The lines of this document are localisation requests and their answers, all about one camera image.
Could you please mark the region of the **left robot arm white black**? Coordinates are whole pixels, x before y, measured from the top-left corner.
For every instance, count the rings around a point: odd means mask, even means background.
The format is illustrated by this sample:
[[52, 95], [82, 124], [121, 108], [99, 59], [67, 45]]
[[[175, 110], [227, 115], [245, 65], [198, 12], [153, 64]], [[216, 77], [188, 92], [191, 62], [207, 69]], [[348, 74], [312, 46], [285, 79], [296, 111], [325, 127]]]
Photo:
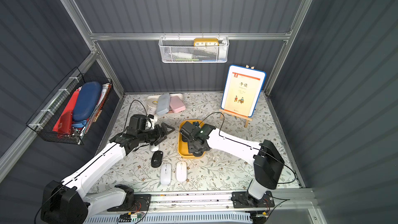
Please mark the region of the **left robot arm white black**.
[[174, 131], [175, 128], [162, 123], [149, 130], [117, 134], [75, 173], [61, 181], [53, 180], [45, 187], [42, 205], [35, 217], [48, 224], [82, 224], [103, 211], [139, 208], [134, 190], [123, 184], [100, 194], [90, 195], [88, 192], [105, 172], [129, 153], [145, 145], [160, 144]]

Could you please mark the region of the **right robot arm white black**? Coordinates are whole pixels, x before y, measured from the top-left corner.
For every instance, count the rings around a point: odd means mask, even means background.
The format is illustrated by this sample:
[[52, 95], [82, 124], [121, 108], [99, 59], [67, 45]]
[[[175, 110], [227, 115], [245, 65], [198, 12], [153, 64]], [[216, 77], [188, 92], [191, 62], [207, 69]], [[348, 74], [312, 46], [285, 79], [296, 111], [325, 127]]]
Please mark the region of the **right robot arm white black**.
[[201, 126], [187, 121], [182, 124], [179, 133], [188, 144], [189, 153], [196, 157], [216, 149], [238, 157], [254, 168], [254, 178], [243, 198], [233, 198], [241, 205], [258, 207], [264, 202], [267, 191], [277, 188], [285, 161], [271, 141], [247, 141], [224, 133], [213, 125]]

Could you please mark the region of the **white mouse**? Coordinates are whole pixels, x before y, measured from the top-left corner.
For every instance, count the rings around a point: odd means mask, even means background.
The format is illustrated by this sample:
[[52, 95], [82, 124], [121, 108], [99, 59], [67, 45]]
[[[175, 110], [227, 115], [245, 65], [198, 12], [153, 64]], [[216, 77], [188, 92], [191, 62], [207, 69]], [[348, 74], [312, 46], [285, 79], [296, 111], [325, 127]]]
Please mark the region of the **white mouse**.
[[185, 161], [179, 161], [176, 164], [176, 179], [178, 182], [184, 182], [187, 179], [187, 163]]
[[161, 166], [160, 183], [161, 185], [169, 185], [172, 180], [172, 165], [165, 163]]

